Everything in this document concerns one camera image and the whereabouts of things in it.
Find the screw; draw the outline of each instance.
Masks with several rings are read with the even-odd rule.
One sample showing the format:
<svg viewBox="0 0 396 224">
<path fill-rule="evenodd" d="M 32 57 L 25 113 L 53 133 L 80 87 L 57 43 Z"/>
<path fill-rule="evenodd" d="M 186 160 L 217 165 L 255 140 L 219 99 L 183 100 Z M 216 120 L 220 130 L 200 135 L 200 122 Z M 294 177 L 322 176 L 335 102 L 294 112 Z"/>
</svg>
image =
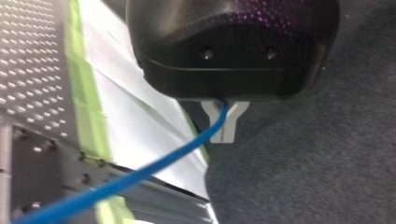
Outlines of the screw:
<svg viewBox="0 0 396 224">
<path fill-rule="evenodd" d="M 103 168 L 103 167 L 106 166 L 106 162 L 105 162 L 104 160 L 99 160 L 98 166 L 99 166 L 100 168 Z"/>
<path fill-rule="evenodd" d="M 15 128 L 13 138 L 14 140 L 25 140 L 29 136 L 29 133 L 26 129 L 23 128 Z"/>
<path fill-rule="evenodd" d="M 78 160 L 79 161 L 84 161 L 85 160 L 85 153 L 84 152 L 79 152 Z"/>
<path fill-rule="evenodd" d="M 201 57 L 205 60 L 212 59 L 215 56 L 215 52 L 210 47 L 204 47 L 201 49 Z"/>
<path fill-rule="evenodd" d="M 56 143 L 54 140 L 47 140 L 41 148 L 46 152 L 53 151 L 56 149 Z"/>
<path fill-rule="evenodd" d="M 267 47 L 265 49 L 265 52 L 267 54 L 267 59 L 268 60 L 274 59 L 276 57 L 276 55 L 277 55 L 276 48 L 274 48 L 274 47 Z"/>
<path fill-rule="evenodd" d="M 78 183 L 80 184 L 89 184 L 91 182 L 91 178 L 88 174 L 83 174 L 79 179 L 78 179 Z"/>
</svg>

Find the ventilation hole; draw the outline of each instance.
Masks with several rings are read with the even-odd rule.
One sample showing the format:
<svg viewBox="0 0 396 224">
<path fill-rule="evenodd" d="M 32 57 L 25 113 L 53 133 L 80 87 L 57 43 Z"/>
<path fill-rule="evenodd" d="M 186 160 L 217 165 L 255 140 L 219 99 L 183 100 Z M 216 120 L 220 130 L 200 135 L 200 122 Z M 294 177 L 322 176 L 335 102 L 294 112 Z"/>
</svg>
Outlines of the ventilation hole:
<svg viewBox="0 0 396 224">
<path fill-rule="evenodd" d="M 26 99 L 26 96 L 24 94 L 20 93 L 20 92 L 17 92 L 16 95 L 17 95 L 18 98 L 20 98 L 22 100 Z"/>
<path fill-rule="evenodd" d="M 0 63 L 2 63 L 3 65 L 8 65 L 8 62 L 6 60 L 0 60 Z"/>
<path fill-rule="evenodd" d="M 266 57 L 267 57 L 268 60 L 272 60 L 272 59 L 274 59 L 276 57 L 277 50 L 276 50 L 275 47 L 271 47 L 270 46 L 270 47 L 267 47 L 265 49 L 265 54 L 266 54 Z"/>
<path fill-rule="evenodd" d="M 24 82 L 22 82 L 20 80 L 17 81 L 17 84 L 18 84 L 18 86 L 21 86 L 21 87 L 25 87 L 26 86 L 26 83 L 24 83 Z"/>
<path fill-rule="evenodd" d="M 17 69 L 17 72 L 18 72 L 20 75 L 23 75 L 23 76 L 26 75 L 26 72 L 24 72 L 24 71 L 21 70 L 21 69 Z"/>
<path fill-rule="evenodd" d="M 54 128 L 59 128 L 59 126 L 61 126 L 58 122 L 55 122 L 55 121 L 53 121 L 53 122 L 51 123 L 51 125 L 52 125 L 52 127 L 54 127 Z"/>
<path fill-rule="evenodd" d="M 50 109 L 49 112 L 53 115 L 58 115 L 59 112 L 56 109 Z"/>
<path fill-rule="evenodd" d="M 40 90 L 38 90 L 38 89 L 34 89 L 33 91 L 34 91 L 35 94 L 37 94 L 37 95 L 42 95 L 42 94 L 43 94 L 43 92 L 40 91 Z"/>
<path fill-rule="evenodd" d="M 8 82 L 8 86 L 9 87 L 11 87 L 11 88 L 15 88 L 15 87 L 17 87 L 17 85 L 15 85 L 14 83 L 12 83 L 12 82 Z"/>
<path fill-rule="evenodd" d="M 37 120 L 43 120 L 43 119 L 44 119 L 43 116 L 38 115 L 38 114 L 34 114 L 34 117 L 35 117 L 35 119 L 37 119 Z"/>
<path fill-rule="evenodd" d="M 41 104 L 41 103 L 38 102 L 38 101 L 34 101 L 33 104 L 36 105 L 36 106 L 38 106 L 38 107 L 43 107 L 43 104 Z"/>
<path fill-rule="evenodd" d="M 7 113 L 8 113 L 9 115 L 14 115 L 14 114 L 15 114 L 15 111 L 13 111 L 13 110 L 11 110 L 11 109 L 8 109 L 8 110 L 7 110 Z"/>
<path fill-rule="evenodd" d="M 23 106 L 20 106 L 20 105 L 18 105 L 18 106 L 16 107 L 16 109 L 17 109 L 17 111 L 20 112 L 20 113 L 26 112 L 26 108 L 23 107 Z"/>
<path fill-rule="evenodd" d="M 12 96 L 12 95 L 8 95 L 7 98 L 8 98 L 8 100 L 10 100 L 10 101 L 15 101 L 15 100 L 17 99 L 17 98 L 15 98 L 15 97 Z"/>
<path fill-rule="evenodd" d="M 57 102 L 58 102 L 58 100 L 55 99 L 55 98 L 53 98 L 53 97 L 50 97 L 49 100 L 50 100 L 51 102 L 53 102 L 53 103 L 57 103 Z"/>
</svg>

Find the green tape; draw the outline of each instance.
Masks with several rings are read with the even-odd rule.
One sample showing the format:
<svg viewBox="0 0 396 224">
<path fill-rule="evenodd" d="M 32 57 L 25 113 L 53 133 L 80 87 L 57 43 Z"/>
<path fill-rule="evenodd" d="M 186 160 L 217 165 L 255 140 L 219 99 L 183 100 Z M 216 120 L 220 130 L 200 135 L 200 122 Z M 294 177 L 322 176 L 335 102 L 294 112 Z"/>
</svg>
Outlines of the green tape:
<svg viewBox="0 0 396 224">
<path fill-rule="evenodd" d="M 64 45 L 76 109 L 78 143 L 81 150 L 89 156 L 112 161 L 107 141 L 106 118 L 102 112 L 91 65 L 85 60 L 78 0 L 68 0 Z M 134 223 L 134 216 L 121 197 L 100 202 L 95 208 L 101 224 Z"/>
<path fill-rule="evenodd" d="M 106 118 L 102 112 L 91 65 L 85 61 L 78 0 L 69 0 L 67 21 L 65 51 L 76 106 L 79 144 L 90 156 L 112 161 L 106 136 Z"/>
</svg>

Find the white bracket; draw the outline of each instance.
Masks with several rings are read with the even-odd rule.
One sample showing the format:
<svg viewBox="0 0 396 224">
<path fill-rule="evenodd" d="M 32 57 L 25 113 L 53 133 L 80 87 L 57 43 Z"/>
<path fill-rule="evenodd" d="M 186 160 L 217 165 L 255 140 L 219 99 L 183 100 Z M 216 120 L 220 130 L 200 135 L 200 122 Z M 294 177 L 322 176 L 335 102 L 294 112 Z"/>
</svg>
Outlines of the white bracket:
<svg viewBox="0 0 396 224">
<path fill-rule="evenodd" d="M 221 107 L 214 101 L 203 101 L 201 102 L 202 108 L 209 116 L 210 125 L 216 123 L 219 119 Z M 250 102 L 235 102 L 230 106 L 227 113 L 227 119 L 225 120 L 224 126 L 210 139 L 211 143 L 217 144 L 231 144 L 235 139 L 236 122 L 245 111 L 247 111 Z"/>
</svg>

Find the screw hole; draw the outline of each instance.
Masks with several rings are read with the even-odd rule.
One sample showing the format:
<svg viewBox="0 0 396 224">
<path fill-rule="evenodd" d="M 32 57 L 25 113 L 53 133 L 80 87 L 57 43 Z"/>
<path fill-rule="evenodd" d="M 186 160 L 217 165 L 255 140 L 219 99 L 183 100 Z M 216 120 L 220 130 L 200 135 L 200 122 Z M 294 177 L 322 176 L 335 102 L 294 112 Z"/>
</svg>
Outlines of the screw hole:
<svg viewBox="0 0 396 224">
<path fill-rule="evenodd" d="M 203 47 L 200 54 L 205 60 L 210 60 L 215 56 L 215 52 L 210 47 Z"/>
<path fill-rule="evenodd" d="M 268 60 L 272 60 L 277 55 L 277 50 L 275 47 L 269 46 L 265 49 L 265 54 Z"/>
</svg>

